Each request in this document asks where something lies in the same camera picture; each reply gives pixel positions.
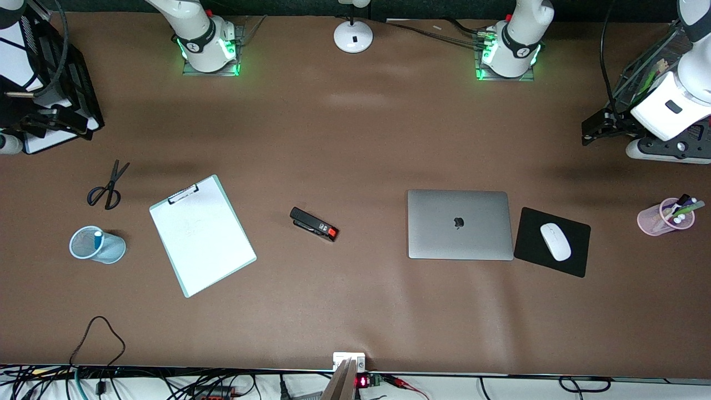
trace mouse pad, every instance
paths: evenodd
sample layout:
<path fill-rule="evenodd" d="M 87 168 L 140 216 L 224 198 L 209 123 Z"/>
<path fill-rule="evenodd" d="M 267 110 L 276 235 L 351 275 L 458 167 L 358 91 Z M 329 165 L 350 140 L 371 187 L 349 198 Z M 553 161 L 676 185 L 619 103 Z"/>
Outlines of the mouse pad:
<path fill-rule="evenodd" d="M 550 222 L 558 225 L 568 239 L 571 254 L 567 260 L 556 261 L 543 240 L 540 227 Z M 519 260 L 543 265 L 544 267 L 583 278 L 585 276 L 585 267 L 587 266 L 589 243 L 589 225 L 523 207 L 521 220 L 518 223 L 518 235 L 516 235 L 516 248 L 513 251 L 513 256 Z"/>

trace pink pen holder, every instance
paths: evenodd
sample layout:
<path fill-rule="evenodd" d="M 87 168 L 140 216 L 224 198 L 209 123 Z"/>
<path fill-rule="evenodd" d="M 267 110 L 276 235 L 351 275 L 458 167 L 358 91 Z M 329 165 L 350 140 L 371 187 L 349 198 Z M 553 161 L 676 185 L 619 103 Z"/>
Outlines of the pink pen holder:
<path fill-rule="evenodd" d="M 691 211 L 690 215 L 687 214 L 686 219 L 679 224 L 674 223 L 672 221 L 673 219 L 669 221 L 664 219 L 665 215 L 663 209 L 666 206 L 676 203 L 677 200 L 675 197 L 670 197 L 656 206 L 650 207 L 637 214 L 637 225 L 639 225 L 639 228 L 649 236 L 659 236 L 667 232 L 683 231 L 684 229 L 691 228 L 696 219 L 694 211 Z"/>

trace laptop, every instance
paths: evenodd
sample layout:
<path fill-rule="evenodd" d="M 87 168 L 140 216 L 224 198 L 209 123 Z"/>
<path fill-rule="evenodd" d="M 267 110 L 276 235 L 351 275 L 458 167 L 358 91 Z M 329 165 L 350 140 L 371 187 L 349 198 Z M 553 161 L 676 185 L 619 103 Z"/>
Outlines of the laptop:
<path fill-rule="evenodd" d="M 513 260 L 503 191 L 409 190 L 410 258 Z"/>

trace white mouse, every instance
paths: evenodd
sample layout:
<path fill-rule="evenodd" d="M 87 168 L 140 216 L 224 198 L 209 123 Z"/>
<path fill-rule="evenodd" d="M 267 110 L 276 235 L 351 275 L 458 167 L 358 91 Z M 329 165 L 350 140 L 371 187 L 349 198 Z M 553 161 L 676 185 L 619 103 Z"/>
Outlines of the white mouse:
<path fill-rule="evenodd" d="M 543 235 L 545 245 L 548 246 L 551 256 L 556 261 L 565 261 L 570 258 L 570 244 L 558 225 L 553 222 L 542 225 L 540 234 Z"/>

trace mesh pencil cup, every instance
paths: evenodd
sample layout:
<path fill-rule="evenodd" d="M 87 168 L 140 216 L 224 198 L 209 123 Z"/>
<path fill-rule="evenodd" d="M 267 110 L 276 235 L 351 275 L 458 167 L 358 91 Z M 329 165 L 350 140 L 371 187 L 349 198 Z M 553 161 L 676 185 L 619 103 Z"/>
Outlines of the mesh pencil cup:
<path fill-rule="evenodd" d="M 687 216 L 687 218 L 679 224 L 664 219 L 664 213 L 662 211 L 664 207 L 674 204 L 677 200 L 675 197 L 670 197 L 656 206 L 652 206 L 637 214 L 637 225 L 639 225 L 639 228 L 649 236 L 659 236 L 667 232 L 683 231 L 684 229 L 691 228 L 696 219 L 694 211 L 691 211 L 691 215 Z"/>
<path fill-rule="evenodd" d="M 85 226 L 72 235 L 69 240 L 69 252 L 80 260 L 113 264 L 126 253 L 126 242 L 96 226 Z"/>

